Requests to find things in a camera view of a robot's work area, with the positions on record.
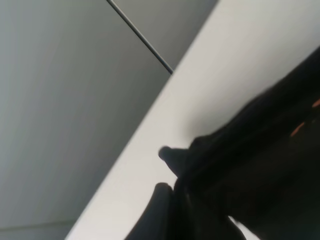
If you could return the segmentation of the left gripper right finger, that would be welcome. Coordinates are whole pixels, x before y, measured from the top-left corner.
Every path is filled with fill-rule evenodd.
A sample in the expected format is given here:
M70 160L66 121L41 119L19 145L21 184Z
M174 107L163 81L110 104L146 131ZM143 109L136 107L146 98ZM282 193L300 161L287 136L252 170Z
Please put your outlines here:
M188 155L188 149L169 146L162 147L158 152L159 158L166 163L177 178L180 178L190 165Z

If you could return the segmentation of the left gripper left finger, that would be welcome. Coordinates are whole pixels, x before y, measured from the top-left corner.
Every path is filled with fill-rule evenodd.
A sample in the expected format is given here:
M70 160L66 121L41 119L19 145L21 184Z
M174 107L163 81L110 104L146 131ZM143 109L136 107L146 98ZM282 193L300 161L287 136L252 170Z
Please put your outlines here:
M152 196L126 240L166 240L173 190L166 183L155 185Z

